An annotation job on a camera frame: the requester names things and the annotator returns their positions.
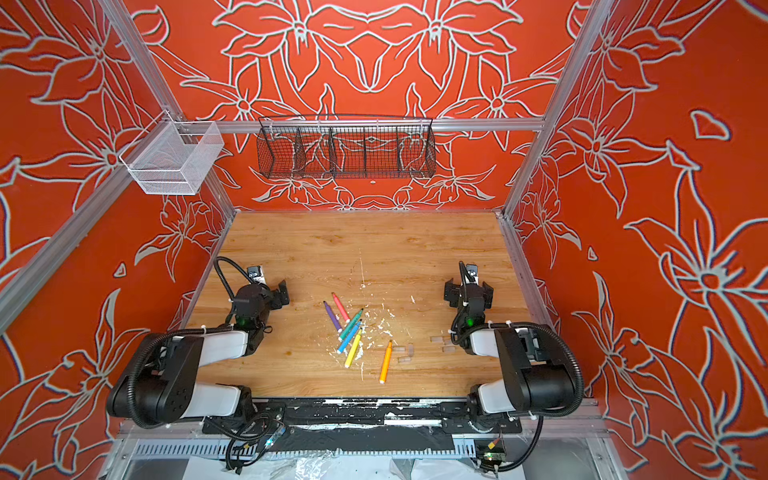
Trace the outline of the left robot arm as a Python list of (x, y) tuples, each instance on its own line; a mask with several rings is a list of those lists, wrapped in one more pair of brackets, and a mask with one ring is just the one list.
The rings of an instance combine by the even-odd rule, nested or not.
[(275, 289), (253, 282), (238, 290), (227, 321), (218, 327), (146, 335), (108, 395), (108, 415), (144, 429), (196, 418), (240, 427), (255, 419), (250, 388), (206, 383), (198, 372), (255, 353), (269, 330), (270, 313), (289, 304), (285, 281)]

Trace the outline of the yellow marker pen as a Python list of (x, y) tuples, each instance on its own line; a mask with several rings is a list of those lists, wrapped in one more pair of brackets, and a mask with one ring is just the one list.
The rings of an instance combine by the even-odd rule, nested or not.
[(349, 352), (347, 354), (347, 357), (346, 357), (346, 360), (345, 360), (345, 364), (344, 364), (344, 366), (346, 368), (349, 368), (351, 366), (352, 362), (356, 358), (357, 350), (358, 350), (358, 347), (359, 347), (359, 344), (360, 344), (360, 341), (361, 341), (361, 336), (362, 336), (362, 332), (358, 331), (355, 334), (354, 338), (353, 338), (352, 345), (351, 345), (351, 347), (349, 349)]

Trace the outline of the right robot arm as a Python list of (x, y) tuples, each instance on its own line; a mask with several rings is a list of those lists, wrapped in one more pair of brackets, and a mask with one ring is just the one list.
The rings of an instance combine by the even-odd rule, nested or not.
[(487, 321), (493, 288), (486, 283), (448, 280), (443, 298), (456, 310), (451, 343), (469, 355), (499, 361), (501, 378), (477, 385), (470, 393), (480, 414), (564, 417), (581, 406), (582, 370), (554, 330), (535, 322)]

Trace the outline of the orange marker pen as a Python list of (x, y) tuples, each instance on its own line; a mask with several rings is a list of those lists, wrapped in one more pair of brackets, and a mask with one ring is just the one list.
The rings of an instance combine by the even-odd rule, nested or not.
[(393, 341), (390, 340), (387, 344), (384, 358), (381, 365), (380, 375), (379, 375), (379, 383), (385, 384), (388, 377), (388, 372), (391, 364), (392, 354), (393, 354)]

